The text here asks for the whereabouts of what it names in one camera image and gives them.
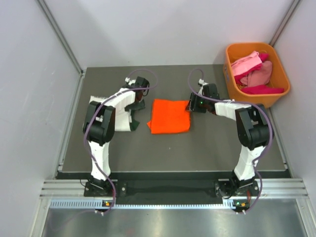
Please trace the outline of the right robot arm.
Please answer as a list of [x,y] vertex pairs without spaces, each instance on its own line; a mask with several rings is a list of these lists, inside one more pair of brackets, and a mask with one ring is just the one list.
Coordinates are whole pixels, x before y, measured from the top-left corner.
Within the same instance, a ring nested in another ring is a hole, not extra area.
[[274,137],[274,131],[268,124],[265,107],[262,104],[249,105],[234,100],[220,100],[217,86],[200,79],[199,91],[192,92],[187,111],[212,113],[236,122],[237,136],[241,151],[236,167],[228,181],[215,184],[218,194],[225,198],[243,195],[254,185],[257,158]]

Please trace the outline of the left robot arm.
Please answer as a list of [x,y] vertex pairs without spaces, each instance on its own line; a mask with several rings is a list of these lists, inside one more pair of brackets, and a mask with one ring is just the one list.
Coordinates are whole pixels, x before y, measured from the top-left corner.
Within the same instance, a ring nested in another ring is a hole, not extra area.
[[83,123],[85,141],[92,154],[92,171],[85,185],[86,197],[113,194],[109,180],[109,146],[115,132],[131,132],[138,128],[136,111],[145,109],[144,96],[150,83],[147,79],[125,79],[125,85],[110,97],[91,96]]

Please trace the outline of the orange t-shirt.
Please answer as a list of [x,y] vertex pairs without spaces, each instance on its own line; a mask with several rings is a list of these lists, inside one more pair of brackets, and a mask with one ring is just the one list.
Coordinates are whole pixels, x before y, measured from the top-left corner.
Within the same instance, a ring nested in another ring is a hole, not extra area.
[[191,126],[188,100],[153,101],[151,120],[147,122],[152,134],[178,134],[188,132]]

